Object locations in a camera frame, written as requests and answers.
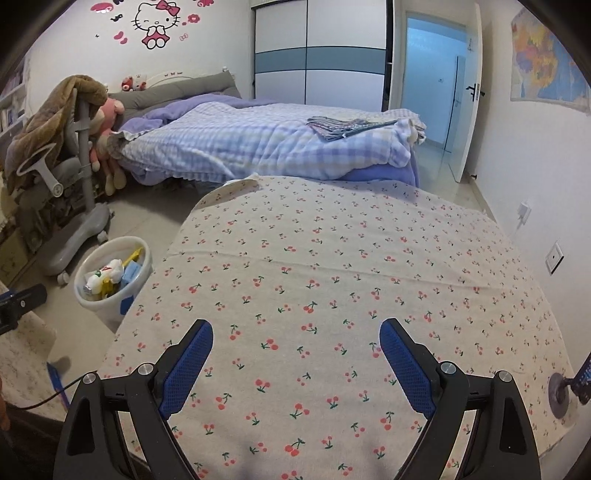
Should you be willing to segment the blue milk carton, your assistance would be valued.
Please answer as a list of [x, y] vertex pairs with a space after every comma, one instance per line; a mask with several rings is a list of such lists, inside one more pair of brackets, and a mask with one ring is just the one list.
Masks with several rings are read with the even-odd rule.
[[125, 267], [120, 281], [120, 287], [125, 288], [140, 273], [142, 266], [134, 260], [131, 260]]

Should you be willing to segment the yellow snack wrapper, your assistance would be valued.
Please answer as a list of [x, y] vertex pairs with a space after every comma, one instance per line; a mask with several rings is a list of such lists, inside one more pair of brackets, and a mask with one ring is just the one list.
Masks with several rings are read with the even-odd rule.
[[107, 298], [127, 286], [139, 273], [141, 264], [138, 262], [143, 254], [142, 247], [137, 248], [125, 260], [114, 259], [96, 272], [99, 279], [99, 297]]

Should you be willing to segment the white plastic trash bin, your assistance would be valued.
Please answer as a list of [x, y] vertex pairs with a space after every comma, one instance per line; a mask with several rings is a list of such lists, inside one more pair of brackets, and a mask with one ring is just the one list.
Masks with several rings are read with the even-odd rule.
[[118, 237], [83, 261], [73, 291], [78, 303], [115, 333], [151, 272], [147, 243], [136, 236]]

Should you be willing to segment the floral print cloth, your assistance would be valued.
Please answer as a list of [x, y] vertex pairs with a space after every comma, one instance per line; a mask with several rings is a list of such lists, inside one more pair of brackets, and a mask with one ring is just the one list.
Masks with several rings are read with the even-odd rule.
[[[8, 291], [1, 287], [1, 295]], [[55, 393], [48, 362], [56, 332], [34, 310], [22, 316], [17, 329], [1, 335], [2, 395], [20, 407], [37, 404]]]

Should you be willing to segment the white red-labelled bottle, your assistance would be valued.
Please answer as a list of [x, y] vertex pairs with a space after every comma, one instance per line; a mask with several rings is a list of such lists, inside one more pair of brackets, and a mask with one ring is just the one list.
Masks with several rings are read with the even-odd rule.
[[112, 285], [119, 284], [123, 275], [124, 266], [121, 259], [113, 259], [98, 270], [87, 274], [84, 289], [87, 293], [97, 295], [101, 292], [105, 282]]

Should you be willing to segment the grey office chair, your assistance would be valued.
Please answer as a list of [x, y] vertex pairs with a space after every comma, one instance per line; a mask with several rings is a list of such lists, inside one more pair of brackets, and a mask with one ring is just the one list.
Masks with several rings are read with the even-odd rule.
[[20, 197], [20, 213], [29, 218], [40, 243], [35, 259], [40, 272], [57, 284], [69, 283], [68, 266], [88, 240], [108, 240], [111, 211], [94, 198], [89, 133], [90, 105], [73, 93], [74, 104], [66, 117], [64, 146], [71, 156], [50, 167], [47, 159], [57, 151], [52, 142], [34, 152], [17, 169], [17, 175], [35, 176], [35, 185]]

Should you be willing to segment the cherry print tablecloth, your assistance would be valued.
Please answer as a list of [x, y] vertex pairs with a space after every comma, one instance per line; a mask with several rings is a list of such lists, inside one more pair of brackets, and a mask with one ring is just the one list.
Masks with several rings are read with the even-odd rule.
[[551, 306], [486, 215], [399, 182], [252, 177], [202, 198], [100, 367], [154, 362], [194, 321], [211, 354], [171, 429], [202, 479], [391, 479], [426, 425], [380, 346], [396, 318], [441, 361], [512, 374], [537, 448], [576, 423]]

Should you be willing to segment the pink plush toy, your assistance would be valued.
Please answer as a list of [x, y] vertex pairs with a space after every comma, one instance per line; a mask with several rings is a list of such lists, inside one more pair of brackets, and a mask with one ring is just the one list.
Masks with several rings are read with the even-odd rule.
[[112, 196], [126, 186], [125, 173], [108, 150], [108, 140], [113, 134], [113, 127], [123, 113], [123, 104], [119, 100], [108, 98], [97, 110], [90, 124], [90, 164], [93, 172], [103, 173], [104, 192], [107, 196]]

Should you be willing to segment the brown blanket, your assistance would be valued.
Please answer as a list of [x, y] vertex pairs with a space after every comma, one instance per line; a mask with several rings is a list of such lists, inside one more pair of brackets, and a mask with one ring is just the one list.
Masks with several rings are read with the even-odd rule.
[[35, 151], [49, 143], [55, 143], [60, 151], [67, 120], [78, 99], [86, 101], [90, 115], [94, 115], [106, 102], [107, 90], [102, 83], [87, 75], [66, 77], [55, 86], [8, 146], [2, 170], [9, 194], [23, 184], [17, 179], [16, 171]]

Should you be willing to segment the purple checked duvet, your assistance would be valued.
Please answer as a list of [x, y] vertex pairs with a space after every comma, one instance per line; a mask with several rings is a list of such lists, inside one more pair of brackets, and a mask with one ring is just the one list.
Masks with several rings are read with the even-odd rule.
[[[315, 116], [397, 123], [328, 142], [308, 127]], [[108, 150], [144, 185], [167, 178], [224, 183], [259, 174], [416, 186], [414, 148], [425, 130], [407, 109], [367, 112], [201, 95], [126, 121], [110, 136]]]

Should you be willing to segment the white door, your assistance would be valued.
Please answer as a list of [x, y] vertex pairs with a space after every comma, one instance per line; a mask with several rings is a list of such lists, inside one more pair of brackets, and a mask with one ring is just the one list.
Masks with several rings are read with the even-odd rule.
[[468, 8], [466, 23], [467, 53], [464, 70], [464, 89], [460, 97], [459, 120], [449, 167], [454, 180], [462, 181], [475, 130], [481, 97], [483, 66], [483, 28], [480, 5], [465, 1]]

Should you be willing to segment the folded striped cloth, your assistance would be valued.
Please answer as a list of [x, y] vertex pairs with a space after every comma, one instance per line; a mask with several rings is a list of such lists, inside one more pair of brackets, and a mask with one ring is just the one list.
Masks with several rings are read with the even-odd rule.
[[339, 120], [325, 116], [308, 118], [307, 125], [322, 140], [331, 142], [346, 139], [360, 133], [395, 125], [397, 120], [373, 122], [365, 119]]

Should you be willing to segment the white wall plug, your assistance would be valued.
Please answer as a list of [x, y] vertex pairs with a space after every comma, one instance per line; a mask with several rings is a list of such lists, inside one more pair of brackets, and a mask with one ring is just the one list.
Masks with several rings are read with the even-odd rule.
[[527, 201], [520, 203], [517, 214], [518, 214], [518, 225], [525, 225], [531, 215], [532, 207]]

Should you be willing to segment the hello kitty wall sticker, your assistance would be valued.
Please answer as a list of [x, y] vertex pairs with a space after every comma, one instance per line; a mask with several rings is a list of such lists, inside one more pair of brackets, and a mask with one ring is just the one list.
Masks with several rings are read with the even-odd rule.
[[188, 30], [215, 1], [92, 1], [88, 11], [100, 18], [117, 45], [139, 42], [148, 51], [163, 49], [174, 37], [188, 39]]

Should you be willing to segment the wall map poster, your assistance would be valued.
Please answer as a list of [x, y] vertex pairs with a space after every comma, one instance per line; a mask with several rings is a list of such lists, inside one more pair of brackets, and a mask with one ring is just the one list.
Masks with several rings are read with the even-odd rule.
[[556, 104], [590, 113], [590, 87], [557, 37], [523, 8], [511, 22], [512, 101]]

